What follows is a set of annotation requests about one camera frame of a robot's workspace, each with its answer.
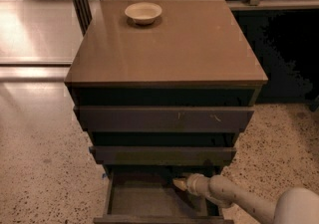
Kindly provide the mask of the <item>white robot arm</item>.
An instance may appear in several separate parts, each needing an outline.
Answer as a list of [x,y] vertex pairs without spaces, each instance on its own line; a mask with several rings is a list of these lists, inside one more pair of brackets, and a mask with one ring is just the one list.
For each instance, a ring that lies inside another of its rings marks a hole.
[[271,202],[222,175],[206,177],[193,173],[175,178],[173,184],[222,208],[236,204],[260,224],[319,224],[319,195],[306,188],[290,188]]

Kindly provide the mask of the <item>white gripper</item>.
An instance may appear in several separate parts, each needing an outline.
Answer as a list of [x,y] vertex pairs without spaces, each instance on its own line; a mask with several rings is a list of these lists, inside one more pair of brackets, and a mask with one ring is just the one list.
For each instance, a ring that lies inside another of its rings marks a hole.
[[210,178],[204,176],[203,174],[191,174],[187,179],[174,178],[172,183],[181,191],[188,191],[195,196],[201,196],[205,198],[209,198],[211,196]]

